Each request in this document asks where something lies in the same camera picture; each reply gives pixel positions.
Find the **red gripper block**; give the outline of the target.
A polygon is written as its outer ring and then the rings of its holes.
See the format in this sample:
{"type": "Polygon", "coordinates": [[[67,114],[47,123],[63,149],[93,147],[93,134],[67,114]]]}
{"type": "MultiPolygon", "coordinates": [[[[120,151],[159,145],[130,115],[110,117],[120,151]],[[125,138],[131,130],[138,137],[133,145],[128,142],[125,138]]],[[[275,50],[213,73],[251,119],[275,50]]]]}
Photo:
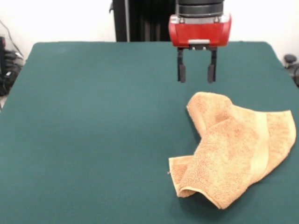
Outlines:
{"type": "MultiPolygon", "coordinates": [[[[186,18],[176,14],[169,19],[169,35],[172,45],[177,47],[178,81],[186,80],[183,62],[183,48],[192,45],[205,45],[211,48],[227,45],[231,30],[231,14],[216,17],[186,18]]],[[[217,50],[211,50],[211,63],[208,66],[207,81],[216,81],[217,50]]]]}

